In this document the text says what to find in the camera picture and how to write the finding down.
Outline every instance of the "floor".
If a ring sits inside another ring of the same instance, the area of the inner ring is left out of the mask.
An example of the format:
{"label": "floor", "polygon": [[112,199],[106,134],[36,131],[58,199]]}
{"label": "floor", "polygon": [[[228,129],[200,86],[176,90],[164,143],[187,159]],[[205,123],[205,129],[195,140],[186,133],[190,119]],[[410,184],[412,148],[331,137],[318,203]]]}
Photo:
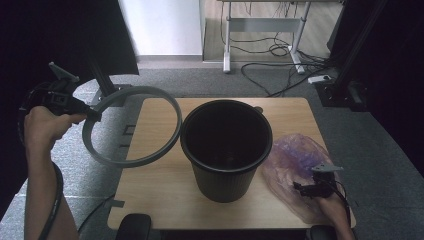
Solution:
{"label": "floor", "polygon": [[[255,5],[252,6],[252,13],[255,12],[254,7]],[[323,47],[311,50],[310,54],[325,56],[324,52],[327,51],[324,51],[325,43],[326,40],[322,41]],[[233,64],[232,73],[223,74],[222,64],[216,62],[220,57],[210,59],[211,61],[206,62],[189,60],[140,62],[139,76],[113,76],[112,80],[116,84],[155,86],[168,91],[174,97],[267,96],[264,89],[253,84],[242,74],[240,67],[244,63]],[[290,66],[250,66],[246,68],[245,73],[269,92],[277,92],[284,88],[288,76],[291,76],[292,83],[300,82],[304,78],[294,74]],[[337,75],[335,72],[328,73],[331,76]],[[97,83],[90,81],[78,88],[75,96],[90,102],[97,89]],[[357,238],[422,239],[424,180],[372,115],[367,112],[352,112],[345,108],[324,108],[314,87],[306,82],[287,91],[284,97],[304,97],[308,100],[330,156],[335,164],[345,168],[342,182],[346,186],[348,200],[358,222],[355,227]],[[143,97],[132,97],[125,102],[124,107],[108,109],[104,114],[104,121],[94,129],[95,147],[108,156],[124,160],[127,153],[125,146],[130,143],[131,135],[123,133],[126,126],[135,124],[142,101]],[[98,163],[90,156],[81,141],[82,128],[83,124],[73,126],[57,143],[53,150],[54,161],[63,172],[64,195],[68,199],[77,227],[81,227],[87,219],[80,238],[114,239],[116,231],[107,227],[110,206],[104,202],[116,191],[121,170]],[[24,185],[1,221],[0,239],[23,239],[25,191]],[[97,206],[100,207],[88,217]],[[161,234],[163,233],[154,229],[150,239],[160,239]],[[287,237],[285,234],[285,232],[275,234],[275,232],[258,231],[250,234],[250,237],[287,239],[284,238]],[[163,235],[166,239],[223,238],[220,233],[196,235],[196,233],[171,232]],[[240,238],[243,238],[243,235],[235,233],[225,239]]]}
{"label": "floor", "polygon": [[[206,34],[205,34],[205,61],[222,61],[224,56],[224,39],[228,3],[220,1],[206,1]],[[343,5],[338,2],[314,2],[311,4],[307,23],[299,43],[299,49],[310,55],[328,57],[326,46],[331,32]],[[300,18],[303,16],[305,3],[290,4],[288,2],[239,2],[232,3],[231,16],[234,18]],[[269,49],[279,45],[291,45],[292,33],[260,33],[260,32],[233,32],[231,33],[231,56],[233,61],[289,61],[282,49],[275,49],[275,56]]]}

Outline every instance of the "metal desk leg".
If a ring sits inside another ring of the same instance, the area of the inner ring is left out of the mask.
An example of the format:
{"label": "metal desk leg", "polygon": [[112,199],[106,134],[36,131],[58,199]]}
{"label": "metal desk leg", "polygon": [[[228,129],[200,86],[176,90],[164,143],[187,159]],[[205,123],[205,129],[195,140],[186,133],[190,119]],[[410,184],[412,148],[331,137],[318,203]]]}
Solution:
{"label": "metal desk leg", "polygon": [[230,59],[230,23],[231,23],[231,2],[228,5],[228,16],[227,16],[227,30],[225,35],[225,49],[224,49],[224,73],[230,73],[231,71],[231,59]]}
{"label": "metal desk leg", "polygon": [[304,74],[305,70],[303,69],[302,65],[300,65],[301,62],[297,53],[297,47],[299,46],[300,38],[302,37],[303,28],[305,28],[310,6],[311,2],[306,2],[305,11],[303,12],[303,16],[300,18],[299,29],[297,30],[294,37],[293,46],[289,46],[290,55],[293,59],[293,63],[296,64],[296,69],[299,74]]}

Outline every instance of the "desk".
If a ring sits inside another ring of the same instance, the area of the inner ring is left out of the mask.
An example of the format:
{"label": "desk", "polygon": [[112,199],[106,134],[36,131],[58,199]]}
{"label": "desk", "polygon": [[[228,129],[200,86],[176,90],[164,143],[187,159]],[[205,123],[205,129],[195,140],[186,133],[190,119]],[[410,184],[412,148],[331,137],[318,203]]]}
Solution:
{"label": "desk", "polygon": [[[211,98],[180,98],[183,117]],[[268,119],[274,140],[290,133],[302,133],[325,147],[306,99],[240,98],[259,106]],[[176,116],[163,99],[144,101],[127,159],[155,152],[172,135]],[[111,209],[108,225],[117,229],[129,213],[145,213],[152,218],[152,228],[162,230],[205,229],[281,229],[308,228],[268,188],[258,168],[247,193],[232,203],[207,199],[197,187],[190,161],[180,142],[158,161],[138,168],[124,169],[115,200],[123,207]]]}
{"label": "desk", "polygon": [[[246,2],[243,0],[218,0],[228,2],[227,13],[227,28],[225,32],[225,47],[224,47],[224,72],[231,71],[231,56],[230,56],[230,34],[231,32],[292,32],[294,33],[293,45],[289,46],[290,56],[293,63],[296,64],[296,69],[299,74],[305,73],[299,59],[297,48],[300,38],[302,37],[303,29],[306,24],[307,16],[311,2],[337,2],[338,0],[296,0],[293,2],[305,2],[305,9],[301,18],[232,18],[231,3]],[[250,2],[281,2],[277,0],[254,0]]]}

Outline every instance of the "gray carpet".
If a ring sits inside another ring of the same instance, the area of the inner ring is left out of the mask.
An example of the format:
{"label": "gray carpet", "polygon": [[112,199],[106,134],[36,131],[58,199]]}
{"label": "gray carpet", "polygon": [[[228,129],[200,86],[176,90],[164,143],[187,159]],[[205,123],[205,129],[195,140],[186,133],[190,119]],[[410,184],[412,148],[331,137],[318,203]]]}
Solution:
{"label": "gray carpet", "polygon": [[[289,74],[288,68],[252,68],[246,72],[271,93],[287,84]],[[300,79],[295,74],[292,82]],[[142,69],[140,76],[114,76],[112,80],[159,87],[174,97],[267,96],[237,69],[229,75],[223,74],[221,68]],[[91,81],[78,88],[75,96],[91,101],[97,89],[96,82]],[[341,176],[357,219],[358,239],[422,239],[424,180],[372,115],[343,108],[323,108],[314,87],[306,82],[287,91],[285,97],[304,97],[309,101],[330,156],[336,165],[345,168]],[[139,96],[131,97],[123,108],[110,108],[104,113],[104,121],[93,131],[93,143],[104,154],[125,158],[128,150],[125,146],[131,136],[123,132],[126,125],[135,124],[142,100]],[[121,173],[90,157],[81,141],[81,129],[82,124],[72,127],[53,150],[53,157],[64,175],[64,194],[77,226],[116,191]],[[26,186],[16,195],[1,222],[0,239],[23,239],[25,189]],[[116,231],[110,230],[106,223],[108,212],[106,207],[96,211],[87,221],[81,239],[114,239]],[[258,239],[296,239],[275,236],[275,232],[257,233]],[[240,239],[237,234],[231,236]],[[151,239],[160,239],[160,233],[153,231]]]}

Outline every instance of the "human arm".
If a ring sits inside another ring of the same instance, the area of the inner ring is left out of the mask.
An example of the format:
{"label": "human arm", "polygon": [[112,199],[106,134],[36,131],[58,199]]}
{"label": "human arm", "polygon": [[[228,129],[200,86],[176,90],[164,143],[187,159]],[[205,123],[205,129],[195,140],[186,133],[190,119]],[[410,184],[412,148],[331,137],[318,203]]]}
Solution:
{"label": "human arm", "polygon": [[355,236],[347,220],[344,204],[339,196],[333,193],[328,198],[316,197],[315,201],[317,201],[321,211],[334,226],[338,240],[355,240]]}
{"label": "human arm", "polygon": [[[45,107],[35,107],[25,118],[25,147],[28,161],[28,186],[25,206],[25,239],[38,239],[56,198],[56,173],[51,149],[72,123],[85,115],[52,114]],[[61,204],[48,239],[78,239],[76,225],[66,202]]]}

